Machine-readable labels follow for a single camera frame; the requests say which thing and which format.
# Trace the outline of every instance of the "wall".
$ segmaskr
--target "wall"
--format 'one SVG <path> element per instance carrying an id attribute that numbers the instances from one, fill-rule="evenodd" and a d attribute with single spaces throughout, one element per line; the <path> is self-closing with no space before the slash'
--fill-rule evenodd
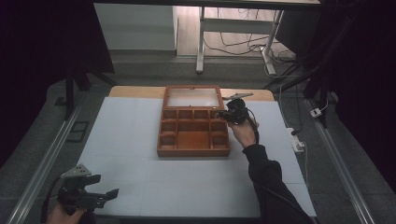
<path id="1" fill-rule="evenodd" d="M 108 49 L 176 49 L 174 7 L 94 6 Z"/>

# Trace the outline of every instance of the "wooden box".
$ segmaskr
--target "wooden box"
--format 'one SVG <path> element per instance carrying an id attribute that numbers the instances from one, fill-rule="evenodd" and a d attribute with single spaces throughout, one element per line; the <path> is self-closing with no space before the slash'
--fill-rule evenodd
<path id="1" fill-rule="evenodd" d="M 226 157 L 228 127 L 219 86 L 167 86 L 158 134 L 159 157 Z"/>

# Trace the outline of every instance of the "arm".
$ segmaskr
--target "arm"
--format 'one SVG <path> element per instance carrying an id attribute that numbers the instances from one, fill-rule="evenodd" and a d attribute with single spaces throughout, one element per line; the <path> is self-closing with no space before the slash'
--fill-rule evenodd
<path id="1" fill-rule="evenodd" d="M 279 162 L 268 160 L 265 147 L 255 143 L 248 121 L 228 125 L 249 161 L 248 174 L 259 200 L 262 223 L 309 223 L 298 212 L 300 205 L 282 181 Z"/>

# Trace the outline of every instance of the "electrical outlet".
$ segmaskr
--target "electrical outlet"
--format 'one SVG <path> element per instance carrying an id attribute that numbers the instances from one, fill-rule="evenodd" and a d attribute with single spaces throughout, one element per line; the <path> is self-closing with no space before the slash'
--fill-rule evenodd
<path id="1" fill-rule="evenodd" d="M 311 115 L 312 115 L 312 117 L 317 118 L 321 115 L 321 112 L 318 108 L 316 108 L 314 110 L 311 110 Z"/>
<path id="2" fill-rule="evenodd" d="M 291 132 L 293 132 L 294 130 L 292 128 L 287 128 L 286 130 L 288 130 L 289 137 L 290 137 L 290 142 L 291 142 L 291 145 L 292 145 L 292 147 L 294 149 L 294 152 L 295 153 L 304 152 L 305 144 L 300 142 L 300 140 L 298 139 L 297 135 L 291 134 Z"/>

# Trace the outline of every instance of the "white table surface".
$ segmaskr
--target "white table surface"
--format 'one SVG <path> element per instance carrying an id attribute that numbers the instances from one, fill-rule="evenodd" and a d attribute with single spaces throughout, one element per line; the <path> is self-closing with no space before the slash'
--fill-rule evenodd
<path id="1" fill-rule="evenodd" d="M 277 102 L 246 101 L 260 123 L 268 158 L 282 166 L 283 181 L 305 212 L 315 217 Z M 107 97 L 78 164 L 101 182 L 88 192 L 120 189 L 96 209 L 116 217 L 259 217 L 248 161 L 231 130 L 227 158 L 159 158 L 162 99 Z"/>

